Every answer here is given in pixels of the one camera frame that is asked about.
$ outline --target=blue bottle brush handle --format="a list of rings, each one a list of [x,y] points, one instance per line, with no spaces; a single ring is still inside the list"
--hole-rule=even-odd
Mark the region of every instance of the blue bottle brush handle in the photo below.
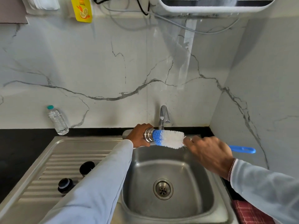
[[[236,146],[236,145],[229,145],[229,147],[233,152],[242,152],[242,153],[250,153],[250,154],[256,153],[256,150],[251,147]]]

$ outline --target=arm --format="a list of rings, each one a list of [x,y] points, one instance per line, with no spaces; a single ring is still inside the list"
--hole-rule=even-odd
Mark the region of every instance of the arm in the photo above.
[[[184,144],[209,171],[231,181],[232,188],[249,203],[283,224],[299,221],[299,181],[233,158],[229,146],[216,137]]]
[[[299,222],[299,180],[236,160],[230,183],[245,200],[281,223]]]
[[[129,169],[133,147],[149,146],[137,125],[84,179],[65,195],[40,223],[110,223]]]

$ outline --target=red cloth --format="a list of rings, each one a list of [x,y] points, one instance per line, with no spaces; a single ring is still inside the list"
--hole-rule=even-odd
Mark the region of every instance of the red cloth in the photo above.
[[[233,205],[242,224],[275,224],[273,218],[247,201],[234,200]]]

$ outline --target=black bottle cap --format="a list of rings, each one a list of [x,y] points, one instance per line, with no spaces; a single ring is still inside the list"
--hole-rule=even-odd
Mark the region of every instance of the black bottle cap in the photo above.
[[[87,175],[93,168],[95,167],[95,163],[92,161],[87,161],[81,165],[79,171],[83,177]]]
[[[58,183],[58,191],[65,194],[74,187],[73,180],[70,178],[63,178]]]

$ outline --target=plastic water bottle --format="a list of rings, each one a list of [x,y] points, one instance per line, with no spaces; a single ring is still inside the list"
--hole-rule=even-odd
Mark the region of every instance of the plastic water bottle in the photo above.
[[[51,119],[56,132],[59,135],[67,134],[69,132],[69,128],[66,125],[61,113],[57,109],[55,109],[53,105],[49,105],[47,109],[49,111],[48,116]]]

